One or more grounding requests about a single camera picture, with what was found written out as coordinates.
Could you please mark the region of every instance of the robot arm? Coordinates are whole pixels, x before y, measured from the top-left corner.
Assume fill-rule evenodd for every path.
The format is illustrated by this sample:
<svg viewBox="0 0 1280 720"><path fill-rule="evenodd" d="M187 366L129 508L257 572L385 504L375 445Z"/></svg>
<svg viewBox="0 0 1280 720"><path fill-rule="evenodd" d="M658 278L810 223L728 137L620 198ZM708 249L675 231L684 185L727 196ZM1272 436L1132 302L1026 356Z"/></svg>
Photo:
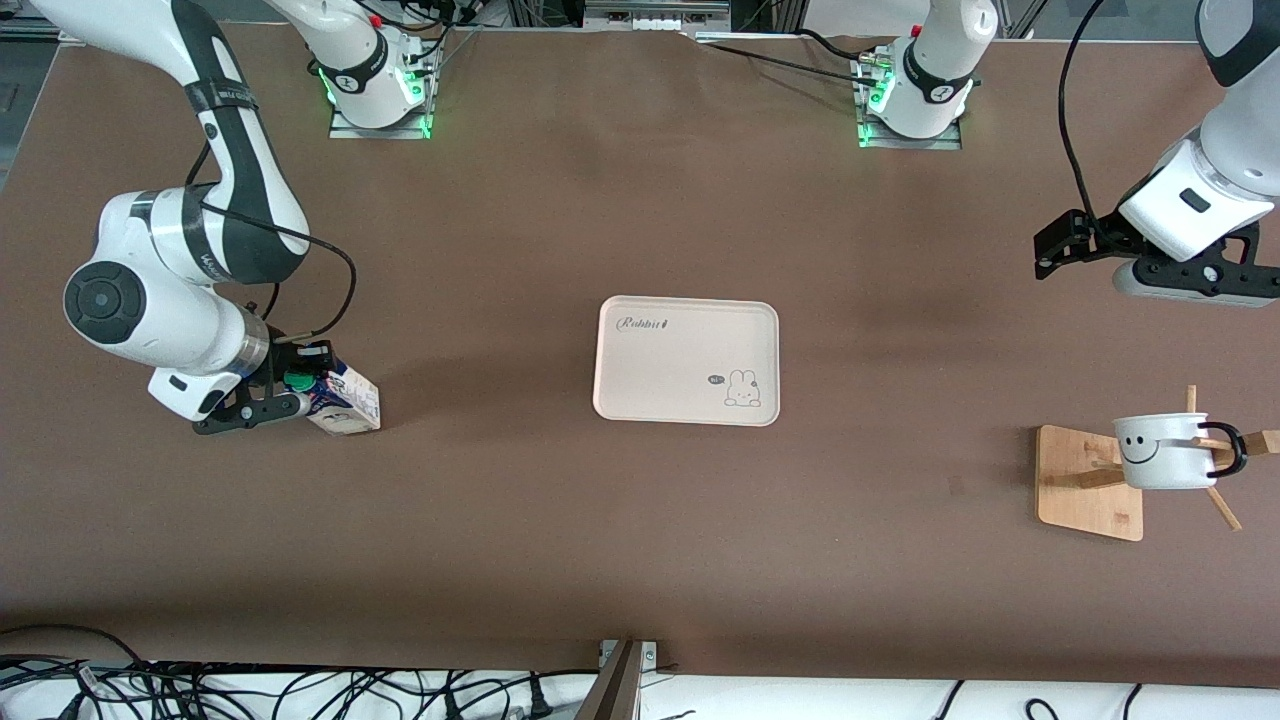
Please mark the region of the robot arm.
<svg viewBox="0 0 1280 720"><path fill-rule="evenodd" d="M919 35L890 46L893 74L870 111L906 137L941 135L964 113L973 69L998 24L991 0L932 0Z"/></svg>
<svg viewBox="0 0 1280 720"><path fill-rule="evenodd" d="M334 105L352 124L383 128L425 101L419 37L384 26L355 0L264 0L302 35Z"/></svg>
<svg viewBox="0 0 1280 720"><path fill-rule="evenodd" d="M1170 147L1117 210L1070 210L1036 236L1036 277L1061 265L1132 258L1128 295L1258 307L1280 297L1280 268L1254 264L1258 219L1280 196L1280 8L1201 0L1196 29L1226 96ZM1239 260L1224 256L1239 240Z"/></svg>
<svg viewBox="0 0 1280 720"><path fill-rule="evenodd" d="M216 184L131 192L99 219L93 256L67 283L64 309L93 345L156 368L150 392L200 420L270 350L257 316L214 283L288 278L308 245L204 204L307 232L252 92L218 24L191 0L35 0L84 42L155 65L183 86L221 169Z"/></svg>

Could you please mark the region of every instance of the wooden base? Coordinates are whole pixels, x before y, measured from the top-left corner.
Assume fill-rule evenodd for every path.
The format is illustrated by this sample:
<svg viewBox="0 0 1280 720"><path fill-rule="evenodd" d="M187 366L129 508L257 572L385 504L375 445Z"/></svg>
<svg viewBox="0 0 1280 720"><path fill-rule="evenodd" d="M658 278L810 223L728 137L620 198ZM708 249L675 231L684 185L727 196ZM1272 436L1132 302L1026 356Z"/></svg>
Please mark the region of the wooden base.
<svg viewBox="0 0 1280 720"><path fill-rule="evenodd" d="M1080 487L1078 475L1120 462L1114 437L1043 425L1036 433L1036 516L1042 523L1125 541L1142 539L1142 491Z"/></svg>

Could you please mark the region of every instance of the wooden peg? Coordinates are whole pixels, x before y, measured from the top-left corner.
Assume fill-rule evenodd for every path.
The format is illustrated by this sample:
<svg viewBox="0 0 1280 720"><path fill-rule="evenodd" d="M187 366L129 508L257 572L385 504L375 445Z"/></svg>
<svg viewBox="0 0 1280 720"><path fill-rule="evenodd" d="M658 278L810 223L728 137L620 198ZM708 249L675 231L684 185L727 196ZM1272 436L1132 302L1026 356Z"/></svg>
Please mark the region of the wooden peg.
<svg viewBox="0 0 1280 720"><path fill-rule="evenodd" d="M1207 447L1210 450L1231 450L1231 443L1225 439L1215 439L1211 437L1193 437L1192 445L1196 447Z"/></svg>
<svg viewBox="0 0 1280 720"><path fill-rule="evenodd" d="M1231 532L1238 532L1244 528L1239 520L1235 519L1235 512L1228 507L1226 501L1222 500L1222 493L1217 492L1217 488L1206 488L1208 491L1208 498L1213 501L1213 507L1222 515L1226 524L1231 527Z"/></svg>
<svg viewBox="0 0 1280 720"><path fill-rule="evenodd" d="M1108 488L1124 484L1124 471L1114 468L1103 468L1074 475L1057 475L1053 478L1053 484L1080 489Z"/></svg>
<svg viewBox="0 0 1280 720"><path fill-rule="evenodd" d="M1280 430L1258 430L1244 436L1244 450L1249 457L1280 455Z"/></svg>
<svg viewBox="0 0 1280 720"><path fill-rule="evenodd" d="M1196 386L1187 386L1188 413L1196 411ZM1229 442L1213 438L1194 438L1192 439L1192 445L1212 450L1213 464L1219 469L1226 468L1231 462L1231 443ZM1222 519L1226 520L1228 525L1230 525L1233 533L1244 527L1240 525L1240 521L1235 518L1235 512L1231 512L1231 507L1226 505L1225 500L1222 500L1222 493L1217 492L1217 488L1204 488L1204 492L1208 493L1208 498L1213 501L1213 507L1217 507L1219 514L1222 515Z"/></svg>

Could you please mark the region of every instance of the rabbit printed logo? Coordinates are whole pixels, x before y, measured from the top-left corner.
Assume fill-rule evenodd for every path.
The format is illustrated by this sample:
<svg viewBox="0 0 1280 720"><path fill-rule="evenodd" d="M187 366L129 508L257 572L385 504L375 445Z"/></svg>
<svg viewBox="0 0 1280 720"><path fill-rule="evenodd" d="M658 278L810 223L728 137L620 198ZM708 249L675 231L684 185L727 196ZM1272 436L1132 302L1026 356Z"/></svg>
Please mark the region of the rabbit printed logo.
<svg viewBox="0 0 1280 720"><path fill-rule="evenodd" d="M724 405L730 407L759 407L760 386L755 382L755 370L733 370L728 374L728 396Z"/></svg>
<svg viewBox="0 0 1280 720"><path fill-rule="evenodd" d="M626 318L622 318L621 320L614 323L613 329L618 331L620 333L627 333L632 331L663 331L667 329L667 320L666 319L659 320L657 318L632 318L631 315L627 315Z"/></svg>

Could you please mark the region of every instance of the white mug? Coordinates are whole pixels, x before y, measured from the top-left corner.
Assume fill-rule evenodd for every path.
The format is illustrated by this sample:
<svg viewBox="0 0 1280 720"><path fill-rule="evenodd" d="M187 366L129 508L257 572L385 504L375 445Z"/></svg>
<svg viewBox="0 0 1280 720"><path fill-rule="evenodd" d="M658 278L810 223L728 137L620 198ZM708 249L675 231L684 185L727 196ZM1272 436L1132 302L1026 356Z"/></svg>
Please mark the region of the white mug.
<svg viewBox="0 0 1280 720"><path fill-rule="evenodd" d="M1240 432L1206 418L1204 413L1166 413L1116 420L1125 482L1142 489L1196 489L1243 470L1249 456ZM1231 442L1231 465L1221 470L1213 469L1212 450L1192 445L1193 438L1208 437L1210 429L1222 430Z"/></svg>

